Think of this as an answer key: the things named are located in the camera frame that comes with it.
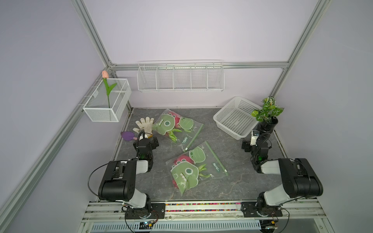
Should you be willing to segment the pink dragon fruit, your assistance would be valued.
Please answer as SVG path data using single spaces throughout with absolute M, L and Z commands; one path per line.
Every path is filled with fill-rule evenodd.
M 198 183 L 195 176 L 198 175 L 198 169 L 184 156 L 176 160 L 175 164 L 172 166 L 171 175 L 175 186 L 182 194 L 186 190 L 195 187 Z

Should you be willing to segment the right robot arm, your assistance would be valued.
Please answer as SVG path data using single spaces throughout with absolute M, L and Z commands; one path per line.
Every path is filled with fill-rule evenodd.
M 307 159 L 269 160 L 270 146 L 266 140 L 259 140 L 255 145 L 243 141 L 241 148 L 251 154 L 251 162 L 257 173 L 281 177 L 279 186 L 261 192 L 255 202 L 241 203 L 244 217 L 282 216 L 283 204 L 302 198 L 312 199 L 323 194 L 323 186 Z

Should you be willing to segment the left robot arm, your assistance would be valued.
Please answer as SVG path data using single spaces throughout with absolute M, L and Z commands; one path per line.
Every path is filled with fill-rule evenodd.
M 87 187 L 101 201 L 119 202 L 126 208 L 129 219 L 164 218 L 165 204 L 152 203 L 148 194 L 136 189 L 138 174 L 145 174 L 153 167 L 153 150 L 159 146 L 156 137 L 141 136 L 134 142 L 136 157 L 130 160 L 110 161 L 99 168 L 106 167 L 98 191 Z

